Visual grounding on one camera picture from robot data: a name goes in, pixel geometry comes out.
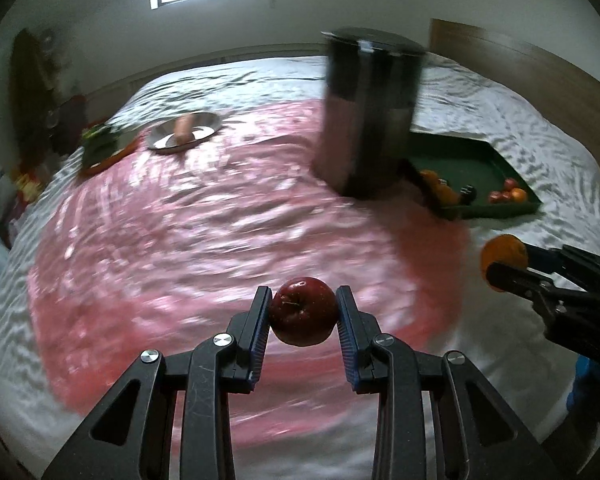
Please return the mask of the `blue gloved right hand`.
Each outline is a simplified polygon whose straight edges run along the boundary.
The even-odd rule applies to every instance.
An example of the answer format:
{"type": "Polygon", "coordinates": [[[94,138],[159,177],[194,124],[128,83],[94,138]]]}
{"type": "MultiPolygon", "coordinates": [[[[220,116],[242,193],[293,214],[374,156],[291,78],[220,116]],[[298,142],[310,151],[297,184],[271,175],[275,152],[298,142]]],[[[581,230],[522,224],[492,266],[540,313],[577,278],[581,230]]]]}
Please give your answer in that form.
{"type": "Polygon", "coordinates": [[[567,408],[585,427],[600,426],[600,363],[578,356],[567,408]]]}

